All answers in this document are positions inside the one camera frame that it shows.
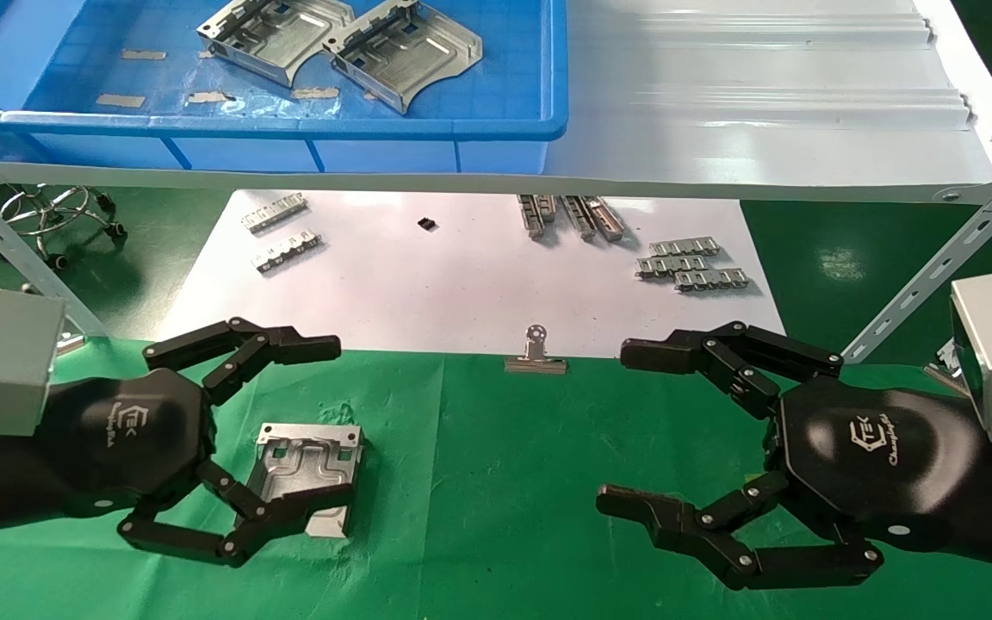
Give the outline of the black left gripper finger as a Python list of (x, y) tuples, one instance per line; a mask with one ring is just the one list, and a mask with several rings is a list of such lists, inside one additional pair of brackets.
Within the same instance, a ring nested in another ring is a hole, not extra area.
[(142, 552), (241, 567), (273, 539), (303, 532), (315, 512), (346, 506), (355, 497), (354, 484), (342, 483), (264, 501), (210, 460), (198, 464), (193, 482), (212, 492), (243, 521), (224, 536), (164, 524), (155, 519), (164, 507), (154, 499), (145, 499), (119, 524), (122, 539)]
[(232, 318), (148, 345), (143, 360), (149, 369), (182, 370), (225, 356), (201, 381), (208, 403), (220, 406), (271, 363), (326, 362), (341, 354), (341, 338), (336, 335), (304, 337), (290, 325), (261, 328)]

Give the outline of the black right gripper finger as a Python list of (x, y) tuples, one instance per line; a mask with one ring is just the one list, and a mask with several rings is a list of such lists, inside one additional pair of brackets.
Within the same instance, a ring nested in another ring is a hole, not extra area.
[(713, 331), (674, 330), (661, 341), (622, 342), (619, 362), (626, 369), (673, 375), (701, 374), (753, 419), (770, 419), (780, 387), (766, 376), (806, 383), (818, 376), (838, 378), (839, 354), (740, 321)]
[(651, 545), (700, 561), (731, 590), (851, 587), (884, 565), (877, 547), (838, 524), (832, 541), (818, 546), (753, 549), (735, 538), (741, 527), (786, 504), (790, 489), (787, 475), (768, 472), (699, 509), (668, 495), (604, 484), (596, 510), (641, 524)]

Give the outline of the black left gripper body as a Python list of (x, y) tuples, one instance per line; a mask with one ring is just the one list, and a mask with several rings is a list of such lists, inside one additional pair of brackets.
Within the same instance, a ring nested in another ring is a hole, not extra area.
[(196, 490), (214, 452), (208, 397), (174, 370), (84, 378), (48, 393), (46, 456), (65, 487), (66, 517), (168, 510)]

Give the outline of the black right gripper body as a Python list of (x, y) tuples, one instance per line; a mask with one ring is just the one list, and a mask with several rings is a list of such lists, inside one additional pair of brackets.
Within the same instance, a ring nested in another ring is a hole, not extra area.
[(968, 400), (815, 378), (784, 393), (777, 424), (784, 466), (825, 525), (952, 549), (954, 506), (983, 447)]

